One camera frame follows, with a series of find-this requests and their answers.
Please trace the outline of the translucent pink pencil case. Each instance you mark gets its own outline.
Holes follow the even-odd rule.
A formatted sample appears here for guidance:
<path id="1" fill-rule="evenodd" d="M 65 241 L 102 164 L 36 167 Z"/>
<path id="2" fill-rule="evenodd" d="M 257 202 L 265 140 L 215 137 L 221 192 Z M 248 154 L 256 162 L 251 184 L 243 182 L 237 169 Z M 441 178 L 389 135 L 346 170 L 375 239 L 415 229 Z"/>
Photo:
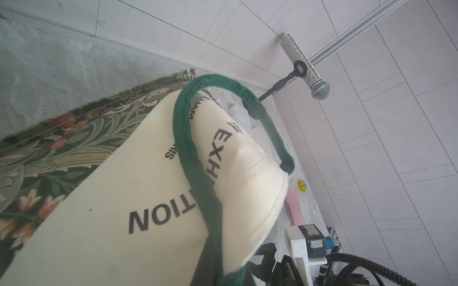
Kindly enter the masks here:
<path id="1" fill-rule="evenodd" d="M 285 198 L 285 207 L 291 225 L 302 226 L 306 224 L 297 193 L 294 189 L 288 189 Z"/>

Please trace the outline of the cream canvas tote bag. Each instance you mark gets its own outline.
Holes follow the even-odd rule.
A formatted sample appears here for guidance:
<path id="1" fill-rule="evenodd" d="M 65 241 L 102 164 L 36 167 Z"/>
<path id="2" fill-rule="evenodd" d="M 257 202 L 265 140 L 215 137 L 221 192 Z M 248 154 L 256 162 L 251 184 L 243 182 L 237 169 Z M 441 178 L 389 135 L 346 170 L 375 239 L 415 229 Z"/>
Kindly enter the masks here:
<path id="1" fill-rule="evenodd" d="M 294 169 L 225 76 L 188 69 L 91 102 L 1 142 L 1 284 L 249 285 Z"/>

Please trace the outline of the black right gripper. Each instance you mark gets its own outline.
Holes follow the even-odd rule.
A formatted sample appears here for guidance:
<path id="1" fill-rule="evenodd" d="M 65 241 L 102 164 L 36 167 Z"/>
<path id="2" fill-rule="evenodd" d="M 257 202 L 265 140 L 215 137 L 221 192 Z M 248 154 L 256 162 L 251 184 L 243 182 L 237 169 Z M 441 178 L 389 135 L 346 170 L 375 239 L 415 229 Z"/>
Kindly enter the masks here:
<path id="1" fill-rule="evenodd" d="M 251 273 L 266 286 L 304 286 L 292 257 L 284 255 L 281 262 L 275 259 L 274 243 L 263 244 L 255 253 L 262 256 L 260 264 L 248 262 Z"/>

